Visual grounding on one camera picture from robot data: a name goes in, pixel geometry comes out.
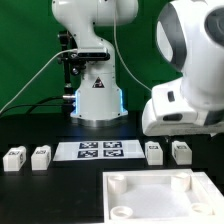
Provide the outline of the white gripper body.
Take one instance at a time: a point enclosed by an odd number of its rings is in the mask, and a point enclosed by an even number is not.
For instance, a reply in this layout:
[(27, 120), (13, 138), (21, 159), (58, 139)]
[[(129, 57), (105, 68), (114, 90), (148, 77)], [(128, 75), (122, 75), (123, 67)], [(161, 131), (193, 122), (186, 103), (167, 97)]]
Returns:
[(142, 131), (146, 136), (175, 136), (224, 133), (224, 120), (212, 125), (195, 123), (198, 113), (186, 103), (160, 102), (157, 109), (150, 99), (142, 113)]

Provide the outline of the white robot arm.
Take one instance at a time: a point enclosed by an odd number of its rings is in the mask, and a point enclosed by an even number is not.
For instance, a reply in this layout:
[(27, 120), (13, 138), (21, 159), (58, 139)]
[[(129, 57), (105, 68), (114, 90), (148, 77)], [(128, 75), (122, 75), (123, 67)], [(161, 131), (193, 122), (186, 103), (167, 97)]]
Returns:
[[(138, 0), (52, 0), (52, 12), (76, 43), (68, 52), (81, 75), (71, 117), (88, 126), (127, 114), (116, 85), (118, 47), (98, 37), (96, 26), (127, 24)], [(161, 10), (156, 44), (182, 76), (156, 85), (142, 114), (147, 136), (224, 132), (224, 0), (172, 0)]]

